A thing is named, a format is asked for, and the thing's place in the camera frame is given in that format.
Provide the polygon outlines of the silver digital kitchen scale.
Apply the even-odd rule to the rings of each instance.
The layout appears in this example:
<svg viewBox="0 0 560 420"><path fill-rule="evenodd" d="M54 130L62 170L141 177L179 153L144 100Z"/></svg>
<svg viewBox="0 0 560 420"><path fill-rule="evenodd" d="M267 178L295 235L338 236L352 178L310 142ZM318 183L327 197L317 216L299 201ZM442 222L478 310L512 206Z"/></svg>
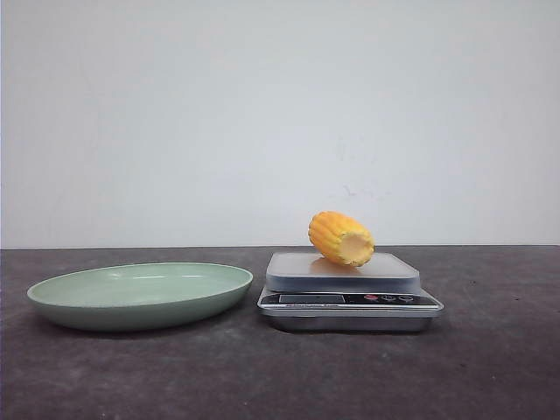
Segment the silver digital kitchen scale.
<svg viewBox="0 0 560 420"><path fill-rule="evenodd" d="M285 331L415 333L444 311L419 271L390 253L346 267L315 252L276 252L257 307Z"/></svg>

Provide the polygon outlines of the yellow corn cob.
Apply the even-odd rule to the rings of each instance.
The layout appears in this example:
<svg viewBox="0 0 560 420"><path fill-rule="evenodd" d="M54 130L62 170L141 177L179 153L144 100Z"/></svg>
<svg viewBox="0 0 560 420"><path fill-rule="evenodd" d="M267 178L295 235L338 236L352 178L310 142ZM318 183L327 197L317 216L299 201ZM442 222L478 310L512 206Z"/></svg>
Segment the yellow corn cob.
<svg viewBox="0 0 560 420"><path fill-rule="evenodd" d="M339 212L315 214L308 227L308 237L324 258L341 266L361 267L375 252L370 231L356 219Z"/></svg>

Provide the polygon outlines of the light green plate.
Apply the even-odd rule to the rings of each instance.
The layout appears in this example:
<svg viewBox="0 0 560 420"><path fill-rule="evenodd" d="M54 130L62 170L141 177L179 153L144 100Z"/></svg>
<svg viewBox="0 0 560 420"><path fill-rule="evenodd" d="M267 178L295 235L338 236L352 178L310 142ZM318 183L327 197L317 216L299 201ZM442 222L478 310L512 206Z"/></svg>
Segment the light green plate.
<svg viewBox="0 0 560 420"><path fill-rule="evenodd" d="M91 332L134 332L190 324L237 305L251 272L207 262L150 262L48 278L27 291L37 314Z"/></svg>

